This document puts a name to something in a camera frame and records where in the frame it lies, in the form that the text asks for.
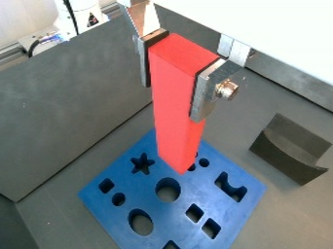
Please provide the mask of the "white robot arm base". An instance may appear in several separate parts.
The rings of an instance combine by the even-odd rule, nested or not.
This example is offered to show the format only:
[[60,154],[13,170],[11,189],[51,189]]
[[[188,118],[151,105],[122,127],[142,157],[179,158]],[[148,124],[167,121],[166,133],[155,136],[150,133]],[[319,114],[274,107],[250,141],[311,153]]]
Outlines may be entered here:
[[101,12],[99,0],[53,1],[57,9],[57,18],[53,24],[67,39],[91,30],[109,20],[107,15]]

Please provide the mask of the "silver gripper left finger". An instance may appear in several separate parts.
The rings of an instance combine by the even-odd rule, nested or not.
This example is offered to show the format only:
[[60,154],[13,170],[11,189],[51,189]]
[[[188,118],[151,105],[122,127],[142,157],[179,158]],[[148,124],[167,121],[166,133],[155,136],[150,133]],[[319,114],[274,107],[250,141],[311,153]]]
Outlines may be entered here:
[[118,0],[118,3],[139,55],[142,85],[148,88],[151,86],[148,48],[164,39],[168,32],[160,26],[152,0]]

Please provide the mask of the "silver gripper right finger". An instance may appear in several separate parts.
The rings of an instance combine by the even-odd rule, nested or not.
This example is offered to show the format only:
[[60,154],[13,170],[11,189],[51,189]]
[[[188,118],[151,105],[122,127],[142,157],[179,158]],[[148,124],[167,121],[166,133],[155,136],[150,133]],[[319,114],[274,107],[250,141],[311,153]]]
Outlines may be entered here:
[[231,76],[243,68],[251,47],[222,34],[216,46],[218,58],[198,73],[190,106],[190,119],[199,123],[214,109],[215,102],[231,100],[238,85]]

